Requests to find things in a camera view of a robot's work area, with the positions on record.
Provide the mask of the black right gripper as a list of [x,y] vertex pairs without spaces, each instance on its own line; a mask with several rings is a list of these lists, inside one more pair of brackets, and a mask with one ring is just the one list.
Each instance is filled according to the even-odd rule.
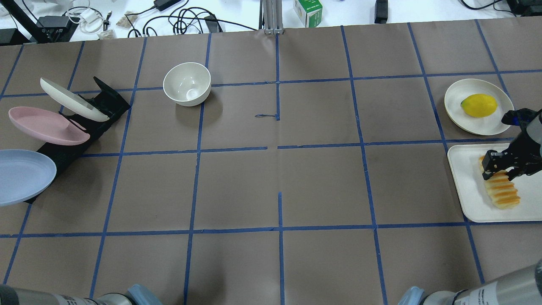
[[506,151],[488,150],[482,158],[482,177],[489,180],[497,172],[506,170],[509,181],[531,176],[541,170],[541,110],[528,108],[511,110],[503,116],[503,123],[518,126],[521,132]]

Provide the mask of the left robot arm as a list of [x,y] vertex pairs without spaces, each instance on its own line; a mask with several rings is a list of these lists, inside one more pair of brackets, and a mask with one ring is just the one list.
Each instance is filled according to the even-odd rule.
[[106,293],[93,298],[1,285],[0,299],[2,305],[162,305],[155,294],[139,284],[131,286],[124,293]]

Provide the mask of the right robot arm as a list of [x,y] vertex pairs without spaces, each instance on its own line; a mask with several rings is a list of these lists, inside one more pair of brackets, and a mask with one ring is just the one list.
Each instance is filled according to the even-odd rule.
[[[519,135],[504,151],[488,150],[478,160],[490,202],[511,207],[519,202],[513,180],[532,176],[541,170],[541,112],[528,108],[511,110],[501,120],[519,126]],[[540,305],[541,262],[499,277],[474,289],[437,291],[426,294],[413,286],[405,292],[401,305]]]

